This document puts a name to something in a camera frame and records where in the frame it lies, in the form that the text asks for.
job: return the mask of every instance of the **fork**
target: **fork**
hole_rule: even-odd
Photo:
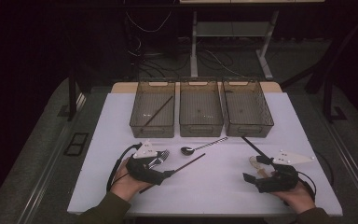
[[[157,165],[162,164],[165,160],[167,160],[168,156],[170,155],[170,151],[169,150],[165,150],[161,153],[161,155],[157,158],[155,158],[154,160],[152,160],[148,165],[147,168],[151,169]]]

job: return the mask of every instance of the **translucent storage basket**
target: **translucent storage basket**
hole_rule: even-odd
[[[182,137],[218,137],[223,113],[215,77],[180,79],[179,124]]]
[[[254,77],[224,77],[222,105],[227,136],[266,137],[274,122]]]
[[[175,78],[139,80],[130,126],[135,138],[174,137]]]

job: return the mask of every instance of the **white tabletop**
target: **white tabletop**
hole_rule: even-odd
[[[146,140],[134,138],[131,132],[134,96],[134,93],[108,94],[68,206],[69,213],[80,214],[97,205],[105,195],[107,179],[122,152]],[[315,157],[287,94],[274,92],[265,96],[275,125],[266,138],[249,140],[269,157],[276,156],[281,149]],[[254,185],[244,182],[242,173],[257,176],[256,169],[248,162],[257,153],[241,138],[229,137],[218,145],[197,150],[190,157],[182,155],[180,147],[199,147],[218,138],[181,137],[178,95],[175,103],[175,137],[150,139],[156,150],[171,152],[157,170],[174,170],[202,153],[206,155],[164,180],[161,186],[136,195],[131,201],[129,217],[271,217],[293,213],[276,197],[259,193]],[[331,216],[342,216],[342,208],[320,163],[315,160],[294,167],[315,182],[316,204]]]

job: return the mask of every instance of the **floor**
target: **floor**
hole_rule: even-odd
[[[139,63],[139,77],[188,77],[189,40],[179,38],[179,54],[166,57],[158,49],[147,49]],[[263,79],[255,50],[257,39],[203,38],[198,43],[199,76],[251,76]],[[325,53],[329,40],[272,41],[266,55],[273,81],[282,83],[315,64]],[[333,106],[347,119],[326,121],[322,95],[307,94],[308,77],[285,88],[318,160],[343,208],[338,223],[358,223],[358,112],[345,94],[334,88]],[[110,87],[94,87],[80,94],[78,113],[67,121],[67,80],[51,98],[30,135],[4,186],[0,190],[0,223],[73,223],[76,215],[66,212],[78,172],[87,154],[99,113]],[[83,153],[68,157],[62,153],[74,133],[88,133]],[[293,217],[266,218],[269,224],[290,223]],[[137,223],[176,223],[177,219],[137,219]],[[227,219],[190,219],[197,223],[227,223]],[[230,223],[253,223],[245,218]]]

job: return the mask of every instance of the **metal spoon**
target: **metal spoon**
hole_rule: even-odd
[[[214,141],[212,143],[208,143],[207,145],[203,145],[202,147],[196,147],[196,148],[191,148],[191,147],[182,147],[180,150],[182,151],[182,153],[186,156],[190,156],[194,153],[194,151],[198,150],[198,149],[202,149],[202,148],[205,148],[205,147],[208,147],[208,146],[211,146],[211,145],[214,145],[214,144],[218,144],[220,142],[223,142],[223,141],[226,141],[228,140],[227,137],[224,137],[224,138],[221,138],[217,141]]]

